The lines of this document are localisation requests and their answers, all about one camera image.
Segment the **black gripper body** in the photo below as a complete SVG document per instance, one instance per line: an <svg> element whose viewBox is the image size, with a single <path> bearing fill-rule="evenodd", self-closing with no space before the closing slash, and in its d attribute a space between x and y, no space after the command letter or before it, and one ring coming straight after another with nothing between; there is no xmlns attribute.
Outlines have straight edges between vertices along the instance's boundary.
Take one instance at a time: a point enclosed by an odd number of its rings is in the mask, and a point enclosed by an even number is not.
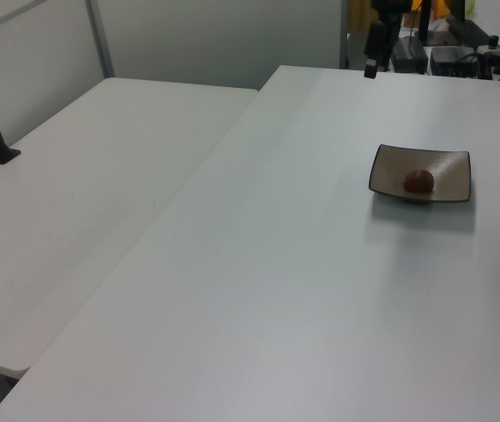
<svg viewBox="0 0 500 422"><path fill-rule="evenodd" d="M412 0L371 0L370 6L378 13L379 20L390 20L411 11Z"/></svg>

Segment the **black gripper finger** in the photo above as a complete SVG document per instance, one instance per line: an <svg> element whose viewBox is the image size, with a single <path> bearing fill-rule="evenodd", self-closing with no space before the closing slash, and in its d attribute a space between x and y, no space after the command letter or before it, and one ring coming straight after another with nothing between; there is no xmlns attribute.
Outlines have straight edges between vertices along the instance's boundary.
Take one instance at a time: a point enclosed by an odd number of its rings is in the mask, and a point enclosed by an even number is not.
<svg viewBox="0 0 500 422"><path fill-rule="evenodd" d="M399 32L402 26L402 14L388 15L380 21L385 27L382 50L380 53L380 67L384 71L388 71L390 57L394 51L395 43L399 38Z"/></svg>
<svg viewBox="0 0 500 422"><path fill-rule="evenodd" d="M364 54L366 56L364 77L366 78L376 78L379 68L380 54L384 46L384 36L384 23L379 20L373 21L369 27L364 49Z"/></svg>

